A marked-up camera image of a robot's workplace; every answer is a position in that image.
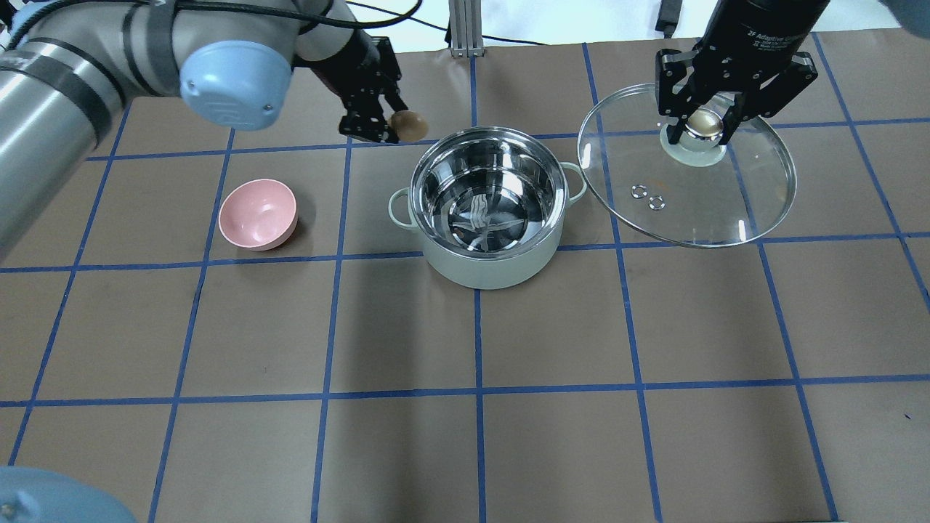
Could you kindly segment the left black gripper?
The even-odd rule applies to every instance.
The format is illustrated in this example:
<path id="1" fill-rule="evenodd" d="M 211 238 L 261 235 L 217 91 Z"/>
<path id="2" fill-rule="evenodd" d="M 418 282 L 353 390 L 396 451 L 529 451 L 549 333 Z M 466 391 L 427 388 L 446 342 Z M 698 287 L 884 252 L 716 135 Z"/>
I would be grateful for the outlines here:
<path id="1" fill-rule="evenodd" d="M 382 103 L 393 112 L 409 110 L 401 97 L 402 72 L 388 37 L 353 33 L 335 55 L 312 64 L 312 72 L 345 109 L 338 132 L 370 143 L 397 145 L 399 137 L 385 118 Z"/>

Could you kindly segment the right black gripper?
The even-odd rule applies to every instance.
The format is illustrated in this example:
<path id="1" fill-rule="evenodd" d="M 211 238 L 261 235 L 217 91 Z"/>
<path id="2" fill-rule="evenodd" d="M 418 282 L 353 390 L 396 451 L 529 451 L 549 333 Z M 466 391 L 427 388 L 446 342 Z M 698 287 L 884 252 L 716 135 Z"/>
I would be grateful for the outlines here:
<path id="1" fill-rule="evenodd" d="M 737 94 L 723 117 L 723 140 L 743 122 L 777 115 L 818 77 L 810 53 L 799 50 L 817 20 L 817 1 L 720 1 L 694 50 L 658 50 L 657 109 L 675 118 L 668 143 L 680 142 L 695 104 L 721 92 Z"/>

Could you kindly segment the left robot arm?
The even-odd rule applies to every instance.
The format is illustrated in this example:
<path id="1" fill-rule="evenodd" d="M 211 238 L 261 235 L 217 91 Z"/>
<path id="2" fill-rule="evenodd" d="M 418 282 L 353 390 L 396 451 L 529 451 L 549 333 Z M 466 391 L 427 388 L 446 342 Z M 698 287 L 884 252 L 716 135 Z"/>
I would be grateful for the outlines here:
<path id="1" fill-rule="evenodd" d="M 399 69 L 346 1 L 27 1 L 2 52 L 2 256 L 137 98 L 180 98 L 206 121 L 269 128 L 308 68 L 340 99 L 339 132 L 398 143 Z"/>

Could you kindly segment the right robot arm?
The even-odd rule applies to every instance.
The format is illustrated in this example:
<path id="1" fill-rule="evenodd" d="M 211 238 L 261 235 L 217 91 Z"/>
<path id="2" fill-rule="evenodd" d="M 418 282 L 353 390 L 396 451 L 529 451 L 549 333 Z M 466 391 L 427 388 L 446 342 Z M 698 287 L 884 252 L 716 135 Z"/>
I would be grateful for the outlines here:
<path id="1" fill-rule="evenodd" d="M 720 1 L 693 49 L 661 49 L 655 56 L 658 112 L 674 117 L 666 131 L 677 145 L 689 119 L 720 93 L 733 104 L 723 116 L 719 145 L 754 117 L 777 115 L 818 77 L 800 46 L 826 1 Z"/>

